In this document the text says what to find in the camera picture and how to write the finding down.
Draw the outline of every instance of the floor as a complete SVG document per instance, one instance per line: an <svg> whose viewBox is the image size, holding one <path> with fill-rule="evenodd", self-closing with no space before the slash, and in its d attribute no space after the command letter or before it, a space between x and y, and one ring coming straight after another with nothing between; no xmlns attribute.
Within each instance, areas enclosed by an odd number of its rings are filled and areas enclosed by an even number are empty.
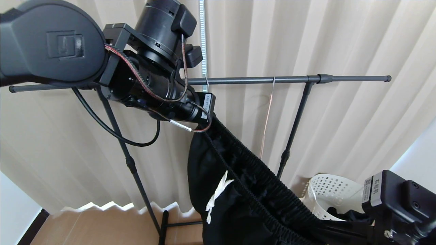
<svg viewBox="0 0 436 245"><path fill-rule="evenodd" d="M153 209L161 222L162 211ZM168 210L169 223L199 221L193 211L182 214L175 206ZM200 245L202 225L168 228L166 245ZM148 214L136 209L121 210L110 207L104 211L96 207L85 211L61 211L50 215L31 245L157 245L159 236Z"/></svg>

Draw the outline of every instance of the curtain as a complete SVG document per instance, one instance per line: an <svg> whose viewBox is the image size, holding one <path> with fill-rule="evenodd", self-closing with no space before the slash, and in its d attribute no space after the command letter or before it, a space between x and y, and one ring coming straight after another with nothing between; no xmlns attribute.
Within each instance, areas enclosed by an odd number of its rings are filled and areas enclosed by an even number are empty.
<svg viewBox="0 0 436 245"><path fill-rule="evenodd" d="M134 27L142 0L71 0L95 21ZM185 0L198 19L198 2ZM2 1L1 11L19 1ZM224 1L206 7L210 77L391 75L385 82L314 85L282 181L297 194L317 173L357 182L389 169L436 116L436 1ZM199 25L189 43L200 44ZM189 76L201 77L201 65ZM271 84L214 85L217 117L259 155ZM262 160L275 173L302 84L276 84ZM1 88L1 171L50 213L110 201L144 203L117 140L70 90ZM83 96L109 123L94 91ZM155 121L110 103L123 135L149 141ZM192 134L162 122L149 147L129 146L150 200L191 208Z"/></svg>

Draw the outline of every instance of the white laundry basket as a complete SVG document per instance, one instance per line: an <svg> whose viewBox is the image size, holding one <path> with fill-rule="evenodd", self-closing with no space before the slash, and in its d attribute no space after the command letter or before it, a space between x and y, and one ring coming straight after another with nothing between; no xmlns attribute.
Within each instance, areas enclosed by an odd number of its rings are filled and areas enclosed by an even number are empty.
<svg viewBox="0 0 436 245"><path fill-rule="evenodd" d="M310 179L303 203L319 219L343 221L329 214L329 207L340 214L350 209L364 213L361 206L363 185L332 174L317 174Z"/></svg>

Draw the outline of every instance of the clothes rack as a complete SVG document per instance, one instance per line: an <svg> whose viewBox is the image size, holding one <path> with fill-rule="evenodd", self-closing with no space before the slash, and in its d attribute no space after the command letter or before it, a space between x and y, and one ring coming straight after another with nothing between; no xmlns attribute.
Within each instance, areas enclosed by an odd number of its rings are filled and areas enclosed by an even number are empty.
<svg viewBox="0 0 436 245"><path fill-rule="evenodd" d="M228 85L228 84L269 84L273 83L274 77L247 77L247 78L208 78L209 85ZM298 107L297 114L295 116L293 126L291 129L291 133L286 144L285 150L282 153L281 161L279 165L279 170L277 172L277 177L280 179L282 176L283 170L286 166L286 163L290 156L290 148L292 146L292 142L294 140L298 125L301 120L301 116L304 111L304 107L306 105L307 99L309 97L310 91L314 84L326 84L330 82L389 82L391 81L391 76L332 76L327 74L318 74L318 75L308 75L308 76L291 76L291 77L276 77L275 83L305 83L303 94L300 100L300 105ZM206 85L205 78L191 78L189 79L189 85ZM52 89L66 89L63 87L56 87L52 85L23 85L23 86L10 86L9 91L12 93L16 92L24 92L24 91L39 91L39 90L52 90ZM109 105L107 99L103 96L100 86L96 83L90 83L85 87L80 87L80 89L95 89L99 95L100 100L103 103L106 114L109 117L109 120L112 124L113 130L121 135L120 129L118 127L118 123L114 117L113 111ZM137 173L135 161L131 157L126 144L122 141L119 141L121 149L123 151L124 156L126 157L126 164L130 169L130 172L135 179L136 185L141 193L141 197L148 209L150 217L156 227L156 231L159 234L159 245L165 244L165 238L167 234L168 227L177 227L177 226L185 226L185 225L198 225L202 224L202 221L195 222L185 222L185 223L175 223L168 224L168 211L164 211L162 215L162 221L159 225L159 222L156 219L156 216L151 208L150 200L147 197L144 186L142 185L141 179Z"/></svg>

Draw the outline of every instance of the black fabric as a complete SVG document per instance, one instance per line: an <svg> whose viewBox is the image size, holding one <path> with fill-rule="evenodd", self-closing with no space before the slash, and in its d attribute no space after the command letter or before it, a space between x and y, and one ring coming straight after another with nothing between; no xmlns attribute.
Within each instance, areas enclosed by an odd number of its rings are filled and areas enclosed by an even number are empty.
<svg viewBox="0 0 436 245"><path fill-rule="evenodd" d="M227 170L235 181L215 200L208 224L205 207ZM188 181L205 245L313 244L308 233L320 221L216 117L192 139Z"/></svg>
<svg viewBox="0 0 436 245"><path fill-rule="evenodd" d="M327 213L345 221L365 222L368 224L372 224L372 222L374 222L374 219L371 218L368 214L362 214L355 210L349 210L345 214L338 214L337 210L334 207L330 207L327 209Z"/></svg>

